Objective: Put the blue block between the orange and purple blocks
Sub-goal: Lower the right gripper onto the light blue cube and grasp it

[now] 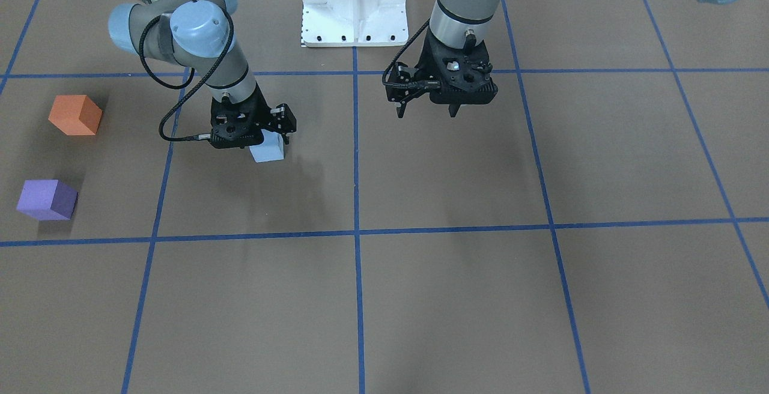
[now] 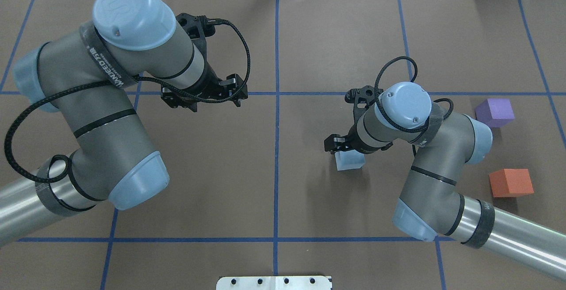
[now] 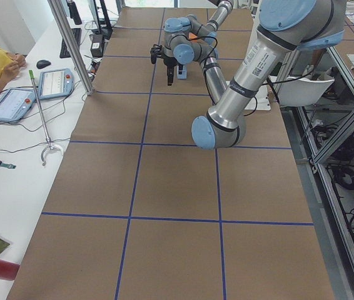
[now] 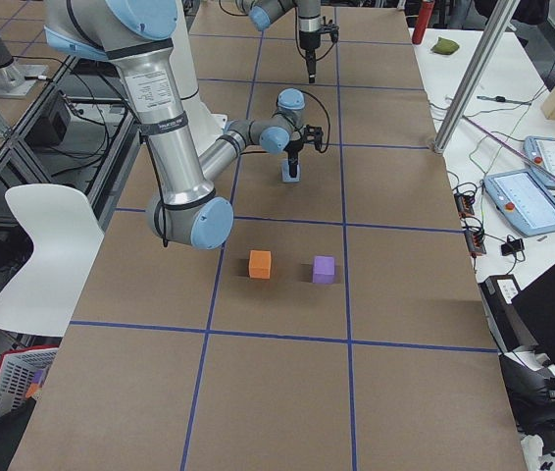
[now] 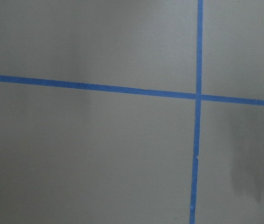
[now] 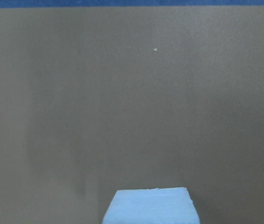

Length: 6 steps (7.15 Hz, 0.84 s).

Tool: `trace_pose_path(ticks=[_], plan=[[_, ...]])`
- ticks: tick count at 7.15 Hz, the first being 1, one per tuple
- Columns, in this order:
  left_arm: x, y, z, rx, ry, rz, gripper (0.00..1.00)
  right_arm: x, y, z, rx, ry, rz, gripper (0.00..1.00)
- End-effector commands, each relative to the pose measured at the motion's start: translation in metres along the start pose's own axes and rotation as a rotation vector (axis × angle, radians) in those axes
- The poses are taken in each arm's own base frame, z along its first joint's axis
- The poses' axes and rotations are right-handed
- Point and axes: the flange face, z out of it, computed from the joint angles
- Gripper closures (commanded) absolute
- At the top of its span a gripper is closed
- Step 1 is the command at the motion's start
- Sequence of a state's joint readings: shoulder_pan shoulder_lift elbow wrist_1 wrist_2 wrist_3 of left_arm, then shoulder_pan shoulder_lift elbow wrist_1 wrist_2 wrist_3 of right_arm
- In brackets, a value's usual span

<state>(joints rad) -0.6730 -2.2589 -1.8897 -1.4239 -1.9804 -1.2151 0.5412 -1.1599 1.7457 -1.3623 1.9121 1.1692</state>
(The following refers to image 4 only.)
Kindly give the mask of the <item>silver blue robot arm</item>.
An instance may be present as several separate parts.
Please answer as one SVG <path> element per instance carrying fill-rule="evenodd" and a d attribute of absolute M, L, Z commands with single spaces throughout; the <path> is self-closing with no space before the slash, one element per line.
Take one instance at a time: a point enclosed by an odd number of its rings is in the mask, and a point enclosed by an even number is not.
<path fill-rule="evenodd" d="M 198 151 L 192 135 L 197 117 L 178 85 L 193 75 L 188 47 L 174 49 L 186 30 L 178 1 L 49 1 L 48 44 L 79 58 L 115 66 L 130 109 L 152 157 L 158 191 L 148 206 L 148 224 L 163 242 L 213 249 L 233 224 L 231 204 L 216 194 L 215 178 L 251 145 L 277 154 L 304 128 L 305 98 L 296 88 L 277 97 L 267 120 L 235 120 L 217 127 Z"/>

